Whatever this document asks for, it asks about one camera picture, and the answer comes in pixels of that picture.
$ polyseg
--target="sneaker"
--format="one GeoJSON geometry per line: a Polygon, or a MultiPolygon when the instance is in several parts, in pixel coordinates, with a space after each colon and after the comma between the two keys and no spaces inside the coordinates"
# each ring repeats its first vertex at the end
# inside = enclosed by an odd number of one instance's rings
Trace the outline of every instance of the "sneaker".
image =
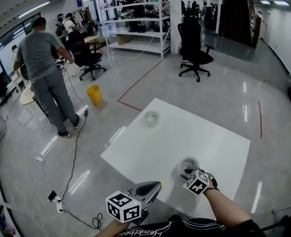
{"type": "Polygon", "coordinates": [[[75,114],[76,115],[76,122],[73,124],[73,126],[74,126],[74,129],[77,129],[78,128],[78,124],[79,124],[79,122],[80,122],[80,116],[78,116],[77,114],[75,114]]]}
{"type": "Polygon", "coordinates": [[[71,136],[71,134],[68,131],[65,131],[64,133],[57,132],[57,134],[62,138],[69,138],[71,136]]]}

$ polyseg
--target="office chair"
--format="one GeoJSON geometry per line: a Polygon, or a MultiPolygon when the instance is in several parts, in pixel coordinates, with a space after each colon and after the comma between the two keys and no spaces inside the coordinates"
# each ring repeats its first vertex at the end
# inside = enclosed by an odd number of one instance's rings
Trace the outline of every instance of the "office chair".
{"type": "Polygon", "coordinates": [[[101,53],[91,53],[89,45],[85,44],[83,38],[74,39],[70,44],[70,50],[73,53],[75,64],[79,67],[88,66],[88,68],[83,68],[84,73],[80,76],[80,80],[83,80],[83,76],[90,72],[92,80],[95,80],[92,72],[94,70],[103,70],[107,69],[102,68],[98,63],[101,61],[101,53]]]}
{"type": "Polygon", "coordinates": [[[187,67],[188,69],[182,71],[178,75],[181,77],[183,73],[194,71],[197,76],[197,82],[200,82],[198,71],[208,73],[208,77],[211,76],[210,72],[201,69],[199,65],[208,64],[213,61],[213,58],[208,54],[211,49],[215,49],[213,46],[206,44],[206,53],[201,51],[200,32],[201,26],[198,20],[194,17],[185,16],[184,22],[178,25],[178,30],[182,40],[182,47],[180,54],[183,56],[183,60],[188,60],[193,65],[187,65],[188,62],[182,62],[180,67],[187,67]]]}

